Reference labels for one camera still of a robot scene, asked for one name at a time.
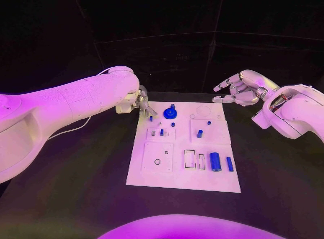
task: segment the dark background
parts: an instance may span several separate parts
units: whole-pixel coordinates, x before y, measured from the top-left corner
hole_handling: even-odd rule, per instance
[[[114,65],[134,69],[150,91],[212,93],[252,69],[324,92],[324,1],[0,1],[0,92]]]

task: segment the blue object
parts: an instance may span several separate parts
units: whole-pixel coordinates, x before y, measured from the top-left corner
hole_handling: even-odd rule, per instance
[[[228,157],[226,160],[228,160],[229,171],[233,172],[232,158]]]
[[[202,131],[202,130],[199,130],[197,137],[199,137],[199,138],[203,137],[203,131]]]
[[[213,172],[222,171],[219,153],[210,153],[210,166]]]
[[[164,111],[164,117],[168,120],[173,120],[177,117],[177,110],[174,109],[174,104],[171,105],[170,108],[166,109]]]

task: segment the white mounting plate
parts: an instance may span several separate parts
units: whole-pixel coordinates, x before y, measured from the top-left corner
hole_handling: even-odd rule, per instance
[[[176,119],[166,119],[164,110],[171,104],[176,104],[179,114]],[[223,105],[150,102],[150,106],[158,115],[153,122],[150,117],[140,116],[138,119],[127,185],[241,193]],[[203,137],[197,138],[200,129]],[[212,171],[212,152],[220,156],[219,172]],[[232,158],[233,172],[226,157]]]

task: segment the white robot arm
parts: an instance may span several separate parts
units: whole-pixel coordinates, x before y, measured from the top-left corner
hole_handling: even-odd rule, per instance
[[[311,131],[324,143],[324,94],[317,89],[302,84],[279,87],[252,70],[228,78],[215,91],[228,86],[232,94],[215,97],[213,102],[236,102],[246,106],[262,99],[262,109],[252,117],[259,127],[272,126],[291,139]]]
[[[60,128],[114,106],[118,113],[140,108],[141,114],[157,114],[125,66],[37,92],[0,94],[0,183],[23,172]]]

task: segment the table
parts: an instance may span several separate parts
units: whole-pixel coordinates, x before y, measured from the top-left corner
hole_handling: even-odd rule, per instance
[[[213,96],[148,93],[151,101],[210,102]],[[163,214],[216,217],[291,239],[324,239],[324,145],[313,133],[291,140],[262,130],[251,120],[261,105],[225,104],[242,193],[127,186],[138,110],[120,115],[109,109],[46,143],[13,178],[0,199],[0,239],[94,239]]]

